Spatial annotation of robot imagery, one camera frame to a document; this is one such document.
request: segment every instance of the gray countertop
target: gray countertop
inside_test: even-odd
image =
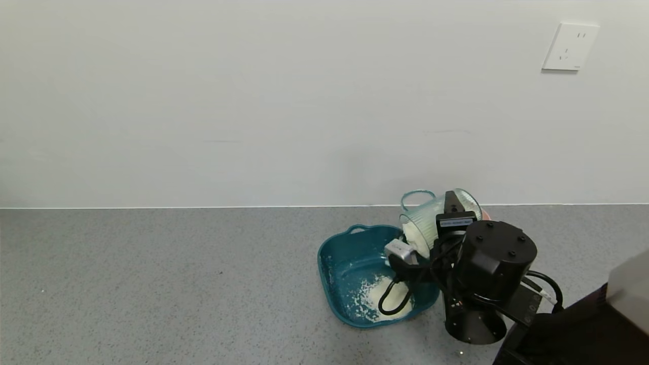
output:
[[[648,247],[649,205],[489,207],[526,231],[571,304]],[[491,364],[438,301],[359,330],[328,308],[316,252],[398,208],[0,210],[0,356],[13,364]]]

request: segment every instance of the electrical outlet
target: electrical outlet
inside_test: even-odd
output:
[[[597,25],[559,24],[542,68],[579,71],[599,31]]]

